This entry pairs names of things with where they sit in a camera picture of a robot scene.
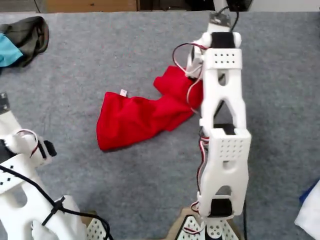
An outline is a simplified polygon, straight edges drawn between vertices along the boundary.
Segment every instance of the green cloth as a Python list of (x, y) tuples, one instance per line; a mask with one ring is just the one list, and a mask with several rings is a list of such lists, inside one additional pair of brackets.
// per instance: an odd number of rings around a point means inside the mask
[(12, 66), (25, 67), (33, 58), (43, 53), (49, 43), (49, 28), (41, 16), (33, 16), (0, 25), (0, 33), (4, 34), (22, 52)]

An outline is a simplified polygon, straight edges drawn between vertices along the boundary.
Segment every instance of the red cloth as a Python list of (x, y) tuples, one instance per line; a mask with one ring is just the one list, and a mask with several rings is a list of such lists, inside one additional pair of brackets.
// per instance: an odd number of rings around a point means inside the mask
[[(172, 131), (193, 115), (186, 96), (193, 82), (181, 69), (169, 66), (153, 85), (162, 93), (158, 100), (139, 96), (125, 97), (106, 92), (96, 125), (97, 142), (106, 151), (150, 139), (161, 131)], [(189, 102), (198, 108), (203, 99), (202, 81), (189, 94)]]

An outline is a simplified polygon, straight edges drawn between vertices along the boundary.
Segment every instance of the black cable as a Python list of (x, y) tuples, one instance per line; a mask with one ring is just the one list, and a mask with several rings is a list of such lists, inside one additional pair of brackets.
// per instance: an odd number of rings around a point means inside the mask
[(38, 3), (37, 3), (37, 0), (33, 0), (33, 1), (34, 1), (34, 5), (35, 5), (37, 11), (38, 11), (39, 13), (41, 13), (40, 8), (39, 8)]
[(222, 12), (224, 11), (224, 10), (226, 10), (226, 9), (228, 9), (229, 8), (229, 6), (225, 6), (225, 7), (223, 7), (222, 9), (220, 9), (220, 11), (218, 11), (217, 12), (217, 14), (222, 14)]
[[(31, 184), (32, 186), (34, 186), (42, 195), (43, 197), (53, 206), (53, 208), (56, 208), (57, 207), (57, 204), (56, 202), (35, 182), (35, 181), (32, 181), (30, 178), (14, 171), (14, 170), (11, 170), (9, 168), (6, 168), (2, 165), (0, 165), (0, 170), (2, 170), (3, 172), (7, 172), (17, 178), (20, 178), (24, 181), (26, 181), (27, 183)], [(110, 233), (110, 225), (109, 223), (104, 220), (102, 217), (96, 215), (96, 214), (90, 214), (90, 213), (85, 213), (85, 212), (78, 212), (78, 211), (73, 211), (73, 210), (70, 210), (70, 209), (67, 209), (67, 208), (64, 208), (63, 206), (59, 206), (58, 207), (58, 210), (64, 212), (64, 213), (68, 213), (68, 214), (72, 214), (72, 215), (77, 215), (77, 216), (82, 216), (82, 217), (88, 217), (88, 218), (92, 218), (92, 219), (97, 219), (99, 220), (105, 231), (106, 231), (106, 236), (104, 238), (104, 240), (114, 240), (113, 237), (111, 236), (111, 233)]]
[(246, 201), (246, 199), (244, 200), (244, 204), (243, 204), (243, 235), (244, 235), (244, 240), (248, 240), (248, 235), (247, 235), (247, 201)]
[(238, 20), (239, 20), (239, 11), (237, 9), (236, 6), (234, 6), (234, 8), (236, 9), (235, 13), (236, 13), (236, 17), (235, 17), (235, 20), (234, 20), (234, 23), (233, 23), (233, 26), (230, 28), (230, 32), (233, 32), (237, 23), (238, 23)]

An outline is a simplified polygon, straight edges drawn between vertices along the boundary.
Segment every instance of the white cloth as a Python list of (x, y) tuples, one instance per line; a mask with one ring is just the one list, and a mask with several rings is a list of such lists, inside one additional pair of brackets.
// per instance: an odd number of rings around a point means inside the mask
[(320, 240), (320, 181), (304, 200), (294, 223), (315, 240)]

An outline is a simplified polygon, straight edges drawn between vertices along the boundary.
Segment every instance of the gray carpet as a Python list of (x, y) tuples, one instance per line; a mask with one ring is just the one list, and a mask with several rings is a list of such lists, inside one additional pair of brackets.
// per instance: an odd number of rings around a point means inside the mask
[[(27, 16), (3, 14), (0, 23)], [(47, 190), (97, 210), (116, 239), (164, 237), (179, 210), (196, 199), (198, 117), (109, 153), (97, 146), (96, 122), (105, 91), (157, 99), (154, 78), (172, 64), (176, 45), (206, 30), (208, 13), (44, 17), (47, 51), (26, 68), (5, 69), (0, 81), (20, 123), (56, 146), (58, 156), (40, 170)], [(243, 95), (253, 136), (248, 239), (309, 240), (294, 220), (298, 197), (320, 175), (320, 14), (242, 13), (235, 30), (243, 39)], [(227, 118), (222, 111), (219, 120)]]

